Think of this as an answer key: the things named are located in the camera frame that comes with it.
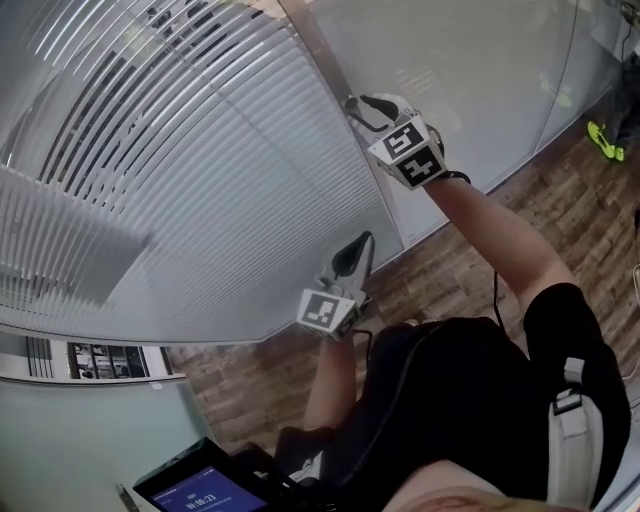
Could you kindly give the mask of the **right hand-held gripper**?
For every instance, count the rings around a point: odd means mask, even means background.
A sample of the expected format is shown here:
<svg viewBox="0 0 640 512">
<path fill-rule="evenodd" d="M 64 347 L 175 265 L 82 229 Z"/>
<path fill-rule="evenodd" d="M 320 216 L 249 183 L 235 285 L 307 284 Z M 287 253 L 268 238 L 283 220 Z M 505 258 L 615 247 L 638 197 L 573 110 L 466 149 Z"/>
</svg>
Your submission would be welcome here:
<svg viewBox="0 0 640 512">
<path fill-rule="evenodd" d="M 405 98 L 391 94 L 361 95 L 369 107 L 347 111 L 358 133 L 376 134 L 368 152 L 409 190 L 415 190 L 447 171 L 439 132 L 428 125 Z"/>
</svg>

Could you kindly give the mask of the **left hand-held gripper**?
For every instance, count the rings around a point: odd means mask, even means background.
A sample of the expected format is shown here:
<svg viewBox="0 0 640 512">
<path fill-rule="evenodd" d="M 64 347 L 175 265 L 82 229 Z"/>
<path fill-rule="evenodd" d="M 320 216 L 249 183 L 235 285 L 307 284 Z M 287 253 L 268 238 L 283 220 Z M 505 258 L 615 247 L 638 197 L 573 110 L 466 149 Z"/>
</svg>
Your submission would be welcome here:
<svg viewBox="0 0 640 512">
<path fill-rule="evenodd" d="M 375 239 L 364 231 L 339 250 L 305 288 L 296 322 L 311 333 L 341 341 L 354 328 L 369 305 L 364 285 L 372 270 Z"/>
</svg>

